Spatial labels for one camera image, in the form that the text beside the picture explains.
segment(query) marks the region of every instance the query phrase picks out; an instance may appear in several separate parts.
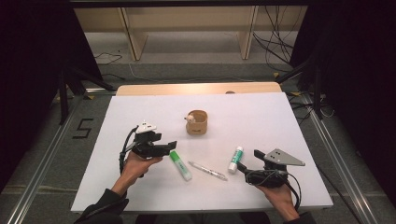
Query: white table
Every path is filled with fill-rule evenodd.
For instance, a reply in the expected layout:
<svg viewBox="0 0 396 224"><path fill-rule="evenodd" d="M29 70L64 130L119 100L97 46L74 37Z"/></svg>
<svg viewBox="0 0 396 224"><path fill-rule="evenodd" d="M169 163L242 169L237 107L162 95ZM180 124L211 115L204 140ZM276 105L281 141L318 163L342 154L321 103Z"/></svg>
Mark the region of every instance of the white table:
<svg viewBox="0 0 396 224"><path fill-rule="evenodd" d="M202 109L208 114L205 135L186 132L184 117L193 109ZM143 120L157 125L155 132L163 134L156 145L177 141L176 151L190 169L192 180L186 182L171 159L165 157L130 187L130 203L125 211L195 213L272 208L262 192L245 182L242 173L227 172L237 146L245 149L241 162L249 169L264 166L263 161L253 156L253 149L268 153L280 148L304 161L304 167L288 166L302 188L301 209L332 206L286 95L272 92L113 97L71 209L73 212L81 212L96 203L104 189L112 187L120 175L118 158L125 138ZM229 180L205 174L187 161L224 173ZM290 183L297 189L291 177Z"/></svg>

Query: gray floor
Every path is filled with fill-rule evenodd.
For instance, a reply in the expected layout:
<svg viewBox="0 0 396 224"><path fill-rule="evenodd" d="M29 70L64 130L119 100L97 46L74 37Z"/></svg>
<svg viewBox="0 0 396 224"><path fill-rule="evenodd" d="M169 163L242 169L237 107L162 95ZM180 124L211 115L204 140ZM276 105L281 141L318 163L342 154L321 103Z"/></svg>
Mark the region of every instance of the gray floor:
<svg viewBox="0 0 396 224"><path fill-rule="evenodd" d="M122 59L109 65L104 65L104 63L111 61L111 58L102 58L97 61L102 74L125 78L123 80L112 75L104 76L105 82L115 87L124 84L274 80L275 70L265 65L265 51L257 43L253 43L249 60L241 60L234 34L153 34L149 36L144 55L139 62L130 60L126 43L120 34L87 34L87 37L95 55L99 55L101 52L122 55ZM277 68L289 69L285 64L281 64L275 59L270 58L270 62L275 63ZM295 82L295 79L285 82L281 86L282 90L296 91ZM85 82L85 85L87 88L97 88L89 82ZM22 223L73 223L78 218L77 214L70 212L70 207L76 196L111 98L111 94L108 92L93 92L88 95L90 97L72 99L73 95L70 94L70 104L72 108L75 108L75 112L65 129L64 138L57 148L53 161L49 164L49 169L35 192L32 203L26 209L27 213L23 217ZM302 99L303 97L296 97L291 102L300 103ZM298 118L305 117L308 112L305 107L294 111L299 122L301 120ZM330 115L331 107L323 108L323 113ZM315 162L345 196L353 210L359 213L354 205L353 197L343 184L318 133L315 122L311 118L312 116L302 121L300 126ZM82 119L90 119L84 121L82 127L90 128L91 131L87 138L74 138L86 133L78 131L78 125ZM0 195L0 223L7 223L14 206L17 205L32 177L35 176L35 170L46 155L48 148L52 146L51 141L60 129L59 120L60 104L57 99L54 99L48 118L42 125L34 146L26 152L20 166ZM346 161L359 189L369 203L377 223L396 223L395 208L376 183L364 160L356 154L354 144L337 118L336 111L332 117L324 117L323 122ZM332 196L334 206L325 210L313 211L317 222L358 223L330 182L324 176L322 178ZM275 211L267 211L267 213L273 223L282 223ZM123 217L125 223L134 223L135 215L124 214Z"/></svg>

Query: hand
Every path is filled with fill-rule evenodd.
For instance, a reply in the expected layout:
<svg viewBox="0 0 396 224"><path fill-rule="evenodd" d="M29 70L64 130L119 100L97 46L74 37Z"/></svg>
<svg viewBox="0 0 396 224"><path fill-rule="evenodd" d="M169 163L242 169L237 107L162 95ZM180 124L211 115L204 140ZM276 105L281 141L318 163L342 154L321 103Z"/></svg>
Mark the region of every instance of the hand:
<svg viewBox="0 0 396 224"><path fill-rule="evenodd" d="M139 176L145 174L149 170L150 165L162 160L162 157L143 159L131 151L125 161L120 178L116 181L111 190L122 196L126 190L136 182Z"/></svg>
<svg viewBox="0 0 396 224"><path fill-rule="evenodd" d="M300 217L294 209L291 191L287 185L284 184L275 189L268 189L262 186L255 187L265 194L265 197L285 221L292 221Z"/></svg>

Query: silver pen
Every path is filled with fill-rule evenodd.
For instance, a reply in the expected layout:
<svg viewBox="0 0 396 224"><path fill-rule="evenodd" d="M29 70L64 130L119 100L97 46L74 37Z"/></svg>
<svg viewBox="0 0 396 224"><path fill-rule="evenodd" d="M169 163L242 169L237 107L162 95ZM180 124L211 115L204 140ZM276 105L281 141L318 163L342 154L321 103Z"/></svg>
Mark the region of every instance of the silver pen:
<svg viewBox="0 0 396 224"><path fill-rule="evenodd" d="M200 165L200 164L198 164L198 163L196 163L196 162L193 162L193 161L189 161L189 164L190 164L191 166L197 168L198 170L204 171L205 173L207 173L207 174L209 174L209 175L213 175L214 177L217 177L218 179L227 181L227 177L225 177L224 174L221 174L221 173L219 173L219 172L216 172L216 171L207 169L207 168L205 168L204 166L202 166L202 165Z"/></svg>

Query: sleeve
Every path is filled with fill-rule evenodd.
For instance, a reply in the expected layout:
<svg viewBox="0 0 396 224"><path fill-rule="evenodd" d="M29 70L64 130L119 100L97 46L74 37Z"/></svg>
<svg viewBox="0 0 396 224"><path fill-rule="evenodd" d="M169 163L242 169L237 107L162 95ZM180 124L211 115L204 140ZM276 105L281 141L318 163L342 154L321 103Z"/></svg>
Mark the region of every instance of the sleeve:
<svg viewBox="0 0 396 224"><path fill-rule="evenodd" d="M99 201L96 204L88 206L75 223L121 224L122 218L120 214L128 202L126 193L120 197L117 193L106 189Z"/></svg>
<svg viewBox="0 0 396 224"><path fill-rule="evenodd" d="M292 221L284 222L284 224L316 224L317 222L309 212L300 214L300 217Z"/></svg>

